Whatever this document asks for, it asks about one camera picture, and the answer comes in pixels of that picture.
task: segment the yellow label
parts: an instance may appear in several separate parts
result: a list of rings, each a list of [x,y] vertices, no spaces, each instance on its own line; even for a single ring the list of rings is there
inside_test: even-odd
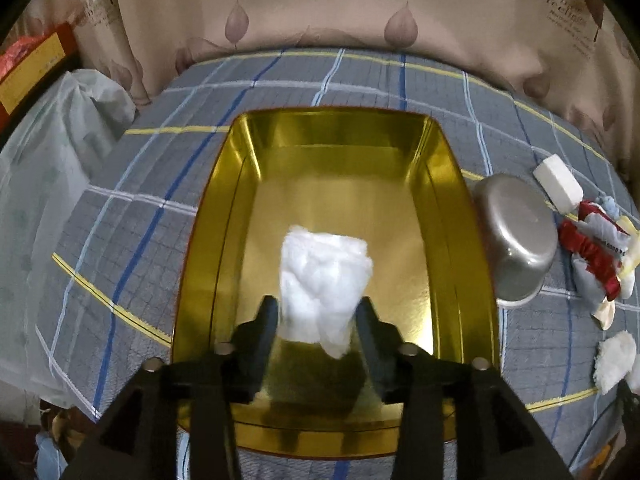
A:
[[[57,34],[49,36],[0,84],[0,103],[10,115],[40,79],[65,57]]]

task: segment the white sponge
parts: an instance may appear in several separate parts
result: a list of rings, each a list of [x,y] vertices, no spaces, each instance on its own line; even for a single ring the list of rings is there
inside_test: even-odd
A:
[[[580,184],[557,155],[547,157],[533,170],[533,176],[546,191],[560,214],[573,211],[582,201]]]
[[[593,380],[601,394],[606,394],[631,371],[636,360],[636,342],[626,331],[600,343]]]

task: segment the gray plaid fabric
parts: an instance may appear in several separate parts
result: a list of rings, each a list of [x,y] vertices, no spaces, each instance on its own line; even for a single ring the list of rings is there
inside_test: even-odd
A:
[[[610,164],[591,151],[600,153],[580,131],[450,66],[344,49],[232,56],[193,66],[140,114],[133,128],[142,134],[125,135],[117,144],[58,244],[60,259],[107,300],[97,299],[59,262],[50,263],[37,327],[55,370],[89,415],[99,416],[106,409],[145,358],[168,358],[166,343],[113,316],[106,304],[112,300],[167,338],[172,333],[178,279],[198,200],[224,139],[216,128],[255,108],[309,105],[431,115],[443,127],[460,167],[472,177],[470,184],[472,174],[510,173],[537,187],[531,171],[544,157],[558,153],[587,198],[600,192],[613,196],[639,225],[623,183]],[[210,130],[162,130],[170,126]],[[618,304],[607,336],[629,330],[640,340],[638,311],[635,291],[632,301]],[[605,334],[575,291],[566,254],[558,251],[542,292],[530,305],[500,311],[499,317],[502,373],[523,402],[593,387],[593,359]],[[569,460],[614,394],[590,395],[534,416]],[[578,464],[619,427],[613,411],[588,440]],[[446,455],[447,475],[452,477],[452,445],[447,445]],[[249,479],[388,478],[391,464],[389,458],[335,463],[242,453]]]

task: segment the red ribbon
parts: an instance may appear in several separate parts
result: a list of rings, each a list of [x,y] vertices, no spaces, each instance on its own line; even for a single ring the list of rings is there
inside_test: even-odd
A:
[[[596,215],[602,216],[606,221],[608,221],[611,225],[613,225],[613,227],[615,227],[618,231],[620,231],[621,233],[624,233],[625,235],[628,234],[622,227],[616,224],[609,217],[609,215],[607,215],[606,213],[603,213],[602,210],[598,206],[596,206],[592,201],[583,200],[578,204],[578,220],[584,221],[584,219],[587,218],[587,216],[590,215],[591,213],[596,213]]]
[[[607,253],[597,243],[578,231],[577,227],[568,220],[564,220],[558,228],[560,245],[567,251],[580,254],[587,263],[587,270],[602,284],[607,299],[613,301],[620,294],[620,282],[616,276],[613,256]]]

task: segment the red cloth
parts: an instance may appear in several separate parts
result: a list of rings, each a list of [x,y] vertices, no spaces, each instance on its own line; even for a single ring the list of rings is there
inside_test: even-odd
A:
[[[45,40],[46,36],[21,36],[0,56],[0,81],[14,66],[23,60],[28,53]]]
[[[560,245],[567,251],[580,254],[587,263],[587,270],[602,284],[607,299],[613,301],[620,294],[620,282],[616,276],[613,256],[596,242],[583,235],[570,221],[564,220],[558,228]]]
[[[587,215],[591,213],[596,213],[597,215],[602,216],[604,219],[609,221],[610,224],[614,225],[618,231],[628,234],[622,227],[616,224],[606,213],[602,212],[602,209],[597,207],[591,200],[583,200],[578,204],[578,220],[584,221],[587,218]]]

